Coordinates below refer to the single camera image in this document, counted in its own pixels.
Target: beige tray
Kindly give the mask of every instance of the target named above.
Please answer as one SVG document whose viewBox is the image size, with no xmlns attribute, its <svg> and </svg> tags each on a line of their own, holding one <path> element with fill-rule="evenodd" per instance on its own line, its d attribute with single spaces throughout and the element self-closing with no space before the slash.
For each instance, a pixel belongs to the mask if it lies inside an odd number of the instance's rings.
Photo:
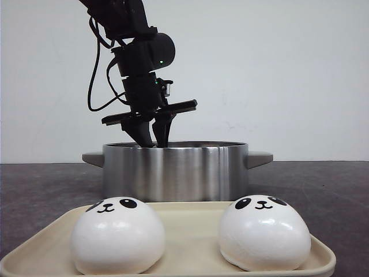
<svg viewBox="0 0 369 277">
<path fill-rule="evenodd" d="M 225 261 L 217 245 L 217 225 L 229 204 L 150 203 L 164 222 L 167 247 L 164 256 L 140 275 L 328 277 L 333 274 L 336 264 L 334 253 L 313 236 L 308 260 L 294 271 L 246 272 Z M 67 212 L 5 256 L 1 261 L 2 276 L 80 275 L 70 257 L 69 237 L 76 220 L 87 207 Z"/>
</svg>

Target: stainless steel pot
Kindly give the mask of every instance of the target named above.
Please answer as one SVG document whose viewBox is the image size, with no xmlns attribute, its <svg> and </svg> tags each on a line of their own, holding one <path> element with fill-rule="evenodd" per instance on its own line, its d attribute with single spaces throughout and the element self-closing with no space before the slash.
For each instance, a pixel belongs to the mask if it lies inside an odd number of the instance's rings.
<svg viewBox="0 0 369 277">
<path fill-rule="evenodd" d="M 106 197 L 143 201 L 230 201 L 247 194 L 247 170 L 273 160 L 249 152 L 246 143 L 171 142 L 168 148 L 136 143 L 106 144 L 103 152 L 82 155 L 103 168 Z"/>
</svg>

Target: smile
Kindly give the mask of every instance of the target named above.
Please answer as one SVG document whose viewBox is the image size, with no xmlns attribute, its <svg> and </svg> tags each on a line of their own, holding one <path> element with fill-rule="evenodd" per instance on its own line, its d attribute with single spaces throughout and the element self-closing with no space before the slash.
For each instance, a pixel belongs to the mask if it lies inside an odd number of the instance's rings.
<svg viewBox="0 0 369 277">
<path fill-rule="evenodd" d="M 271 209 L 271 208 L 273 208 L 273 206 L 267 207 L 267 206 L 262 205 L 261 207 L 255 207 L 255 209 Z"/>
<path fill-rule="evenodd" d="M 108 209 L 108 208 L 105 208 L 104 211 L 97 211 L 98 213 L 102 213 L 102 212 L 112 212 L 114 211 L 114 209 Z"/>
</svg>

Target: tray rim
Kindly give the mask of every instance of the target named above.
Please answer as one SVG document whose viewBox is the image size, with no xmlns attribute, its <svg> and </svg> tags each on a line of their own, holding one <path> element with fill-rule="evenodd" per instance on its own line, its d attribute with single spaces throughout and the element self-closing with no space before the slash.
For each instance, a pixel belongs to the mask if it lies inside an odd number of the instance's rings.
<svg viewBox="0 0 369 277">
<path fill-rule="evenodd" d="M 174 206 L 176 210 L 184 209 L 184 207 L 188 206 L 191 207 L 191 209 L 196 209 L 198 207 L 202 208 L 207 206 L 207 208 L 222 208 L 222 205 L 224 207 L 230 205 L 233 203 L 233 201 L 198 201 L 198 202 L 153 202 L 153 203 L 147 203 L 153 207 L 158 208 L 160 210 L 161 206 Z M 33 275 L 17 275 L 12 272 L 9 272 L 6 268 L 4 268 L 4 264 L 7 262 L 8 259 L 11 259 L 12 256 L 14 256 L 21 248 L 27 246 L 27 244 L 33 240 L 35 236 L 42 235 L 52 227 L 53 225 L 57 224 L 57 221 L 60 221 L 63 217 L 67 217 L 68 214 L 74 213 L 76 210 L 79 209 L 87 209 L 92 205 L 85 205 L 77 208 L 73 208 L 64 214 L 62 214 L 60 217 L 55 219 L 53 222 L 51 222 L 49 225 L 47 225 L 45 228 L 41 229 L 39 232 L 31 236 L 29 239 L 27 239 L 25 242 L 23 242 L 21 245 L 13 249 L 11 252 L 9 252 L 7 255 L 5 255 L 1 261 L 0 261 L 0 276 L 3 277 L 29 277 Z M 150 273 L 141 273 L 141 274 L 119 274 L 119 275 L 58 275 L 58 277 L 71 277 L 71 276 L 87 276 L 87 277 L 110 277 L 110 276 L 126 276 L 126 277 L 139 277 L 139 276 L 146 276 L 146 277 L 237 277 L 237 276 L 250 276 L 250 277 L 262 277 L 262 276 L 269 276 L 269 277 L 277 277 L 277 276 L 331 276 L 334 272 L 335 266 L 336 266 L 336 255 L 334 252 L 326 246 L 323 242 L 321 242 L 319 239 L 317 239 L 315 236 L 310 234 L 311 239 L 317 243 L 320 247 L 324 248 L 324 250 L 329 254 L 329 262 L 326 265 L 323 265 L 322 267 L 318 267 L 315 269 L 301 269 L 301 270 L 289 270 L 289 271 L 243 271 L 243 272 L 229 272 L 229 273 L 222 273 L 222 274 L 150 274 Z M 56 276 L 56 275 L 38 275 L 38 277 L 49 277 L 49 276 Z"/>
</svg>

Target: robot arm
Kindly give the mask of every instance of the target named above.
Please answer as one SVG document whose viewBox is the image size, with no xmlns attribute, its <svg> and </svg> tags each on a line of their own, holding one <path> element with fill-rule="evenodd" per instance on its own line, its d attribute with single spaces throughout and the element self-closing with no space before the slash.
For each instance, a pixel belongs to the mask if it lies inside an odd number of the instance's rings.
<svg viewBox="0 0 369 277">
<path fill-rule="evenodd" d="M 168 104 L 171 80 L 157 78 L 156 69 L 172 63 L 175 46 L 171 38 L 148 27 L 141 0 L 80 0 L 91 15 L 101 24 L 106 37 L 116 41 L 114 59 L 108 70 L 118 65 L 125 88 L 126 103 L 131 112 L 110 115 L 102 119 L 106 125 L 121 124 L 140 146 L 155 146 L 149 132 L 149 122 L 155 119 L 153 131 L 158 147 L 168 147 L 168 136 L 173 118 L 177 113 L 196 109 L 196 100 Z M 124 39 L 133 38 L 126 44 Z"/>
</svg>

